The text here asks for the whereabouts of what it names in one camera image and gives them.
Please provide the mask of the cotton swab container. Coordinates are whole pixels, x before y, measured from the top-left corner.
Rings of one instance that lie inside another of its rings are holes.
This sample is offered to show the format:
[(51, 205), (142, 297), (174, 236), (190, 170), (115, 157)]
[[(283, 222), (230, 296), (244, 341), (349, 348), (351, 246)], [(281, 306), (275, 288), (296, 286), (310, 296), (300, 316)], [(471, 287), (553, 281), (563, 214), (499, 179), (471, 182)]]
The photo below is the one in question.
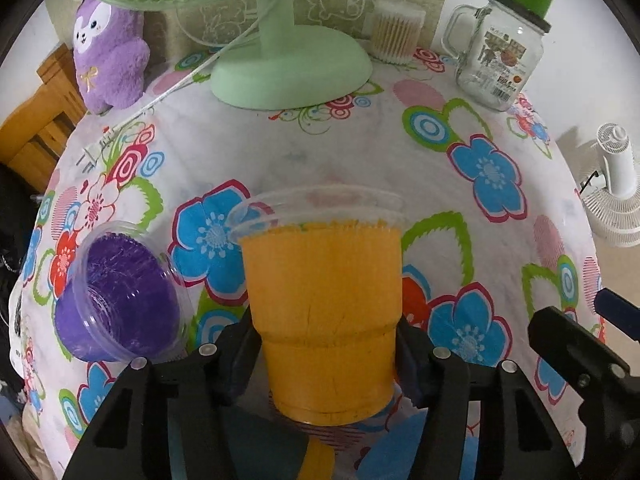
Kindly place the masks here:
[(375, 3), (370, 36), (370, 53), (379, 61), (407, 65), (416, 50), (426, 11), (404, 0)]

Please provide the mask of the wooden chair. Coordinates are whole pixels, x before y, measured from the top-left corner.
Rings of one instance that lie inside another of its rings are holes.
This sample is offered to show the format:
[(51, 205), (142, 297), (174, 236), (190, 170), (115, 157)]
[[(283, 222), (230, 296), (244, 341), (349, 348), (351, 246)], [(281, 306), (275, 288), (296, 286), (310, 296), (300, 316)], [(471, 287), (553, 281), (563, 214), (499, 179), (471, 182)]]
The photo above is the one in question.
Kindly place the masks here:
[(37, 74), (41, 86), (1, 126), (1, 162), (42, 193), (87, 109), (78, 90), (73, 53), (65, 44), (43, 61)]

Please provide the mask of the glass mug jar green lid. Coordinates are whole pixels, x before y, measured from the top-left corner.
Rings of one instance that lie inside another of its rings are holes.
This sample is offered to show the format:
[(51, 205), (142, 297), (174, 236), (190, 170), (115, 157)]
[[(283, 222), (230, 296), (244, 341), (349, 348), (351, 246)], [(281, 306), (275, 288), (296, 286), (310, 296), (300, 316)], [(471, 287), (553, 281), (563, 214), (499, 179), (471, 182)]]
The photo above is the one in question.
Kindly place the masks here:
[(552, 0), (487, 0), (454, 8), (442, 48), (457, 63), (456, 83), (474, 101), (504, 112), (544, 54)]

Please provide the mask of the white small fan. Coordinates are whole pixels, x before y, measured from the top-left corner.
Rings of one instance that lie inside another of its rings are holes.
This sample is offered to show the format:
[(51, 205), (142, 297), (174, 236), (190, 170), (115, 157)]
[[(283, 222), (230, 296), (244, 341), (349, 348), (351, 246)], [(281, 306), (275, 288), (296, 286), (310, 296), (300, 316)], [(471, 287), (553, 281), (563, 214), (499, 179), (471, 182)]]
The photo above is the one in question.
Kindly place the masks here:
[(631, 136), (616, 122), (597, 130), (596, 166), (582, 181), (582, 199), (592, 232), (614, 247), (639, 245), (639, 159)]

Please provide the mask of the purple plastic cup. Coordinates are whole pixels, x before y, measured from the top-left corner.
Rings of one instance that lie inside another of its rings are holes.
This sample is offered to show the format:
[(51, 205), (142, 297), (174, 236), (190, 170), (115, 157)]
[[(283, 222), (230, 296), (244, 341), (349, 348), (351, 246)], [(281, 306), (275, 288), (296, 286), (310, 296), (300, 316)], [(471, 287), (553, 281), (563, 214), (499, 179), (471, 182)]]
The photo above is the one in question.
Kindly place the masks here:
[(171, 256), (130, 222), (102, 224), (84, 239), (56, 302), (63, 348), (81, 361), (153, 363), (186, 348), (190, 300)]

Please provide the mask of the orange plastic cup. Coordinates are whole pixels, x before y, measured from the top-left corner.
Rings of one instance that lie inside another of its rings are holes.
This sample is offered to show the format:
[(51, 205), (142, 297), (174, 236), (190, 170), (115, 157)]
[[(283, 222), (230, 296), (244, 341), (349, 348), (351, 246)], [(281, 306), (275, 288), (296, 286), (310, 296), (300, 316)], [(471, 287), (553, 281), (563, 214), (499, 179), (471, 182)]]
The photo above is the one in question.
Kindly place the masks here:
[(229, 212), (272, 400), (286, 417), (343, 426), (390, 402), (405, 224), (401, 197), (349, 184), (267, 192)]

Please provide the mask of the blue plastic cup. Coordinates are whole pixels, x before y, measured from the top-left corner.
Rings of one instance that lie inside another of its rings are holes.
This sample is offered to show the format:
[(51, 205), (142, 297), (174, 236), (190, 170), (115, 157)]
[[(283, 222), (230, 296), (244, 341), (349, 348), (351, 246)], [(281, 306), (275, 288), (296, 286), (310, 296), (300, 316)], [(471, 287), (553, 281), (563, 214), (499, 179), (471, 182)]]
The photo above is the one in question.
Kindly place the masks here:
[[(427, 418), (427, 409), (412, 406), (407, 416), (394, 422), (367, 452), (356, 468), (357, 479), (407, 479)], [(473, 479), (480, 443), (480, 401), (469, 403), (460, 479)]]

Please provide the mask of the green desk fan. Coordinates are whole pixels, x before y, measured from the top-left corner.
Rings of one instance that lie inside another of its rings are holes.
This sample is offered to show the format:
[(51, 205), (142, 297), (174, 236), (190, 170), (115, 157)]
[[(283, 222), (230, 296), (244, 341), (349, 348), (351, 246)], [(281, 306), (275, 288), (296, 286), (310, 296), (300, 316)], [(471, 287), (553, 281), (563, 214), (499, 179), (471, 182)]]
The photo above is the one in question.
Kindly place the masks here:
[[(159, 11), (224, 0), (102, 0)], [(334, 101), (360, 89), (372, 63), (358, 42), (333, 28), (299, 25), (293, 0), (256, 0), (257, 18), (207, 61), (210, 88), (247, 110), (288, 110)]]

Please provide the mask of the teal cylinder with yellow band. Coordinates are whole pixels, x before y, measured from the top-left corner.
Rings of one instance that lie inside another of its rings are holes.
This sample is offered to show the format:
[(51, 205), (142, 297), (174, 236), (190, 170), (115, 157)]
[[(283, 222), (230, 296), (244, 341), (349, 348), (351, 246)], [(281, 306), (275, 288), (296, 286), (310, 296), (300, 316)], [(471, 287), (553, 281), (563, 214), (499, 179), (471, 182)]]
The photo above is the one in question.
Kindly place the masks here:
[(335, 452), (331, 445), (291, 426), (221, 405), (224, 436), (240, 479), (331, 479)]

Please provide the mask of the floral tablecloth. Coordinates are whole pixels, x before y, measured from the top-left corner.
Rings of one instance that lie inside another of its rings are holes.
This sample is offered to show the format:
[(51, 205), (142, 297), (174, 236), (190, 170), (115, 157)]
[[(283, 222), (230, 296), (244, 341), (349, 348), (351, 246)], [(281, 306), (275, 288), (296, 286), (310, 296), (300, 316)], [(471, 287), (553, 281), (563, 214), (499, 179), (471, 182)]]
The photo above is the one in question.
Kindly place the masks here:
[(278, 112), (217, 101), (203, 76), (134, 117), (81, 119), (44, 189), (11, 295), (12, 361), (52, 478), (61, 478), (120, 367), (75, 359), (54, 309), (80, 244), (107, 221), (149, 233), (175, 261), (193, 310), (191, 347), (217, 338), (248, 304), (228, 239), (241, 200), (297, 185), (347, 183), (400, 195), (402, 296), (408, 321), (463, 359), (518, 363), (570, 455), (584, 454), (579, 396), (529, 349), (535, 311), (559, 308), (601, 336), (600, 270), (577, 184), (525, 96), (505, 113), (471, 103), (448, 58), (376, 64), (337, 100)]

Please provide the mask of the purple plush toy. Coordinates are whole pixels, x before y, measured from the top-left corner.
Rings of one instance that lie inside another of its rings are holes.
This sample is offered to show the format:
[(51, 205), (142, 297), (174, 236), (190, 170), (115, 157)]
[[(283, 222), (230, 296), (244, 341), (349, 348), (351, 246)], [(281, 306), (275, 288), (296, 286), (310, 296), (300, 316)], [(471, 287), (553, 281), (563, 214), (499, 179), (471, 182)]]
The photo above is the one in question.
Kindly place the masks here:
[(151, 51), (144, 14), (101, 0), (82, 0), (73, 30), (76, 81), (92, 114), (124, 110), (142, 97)]

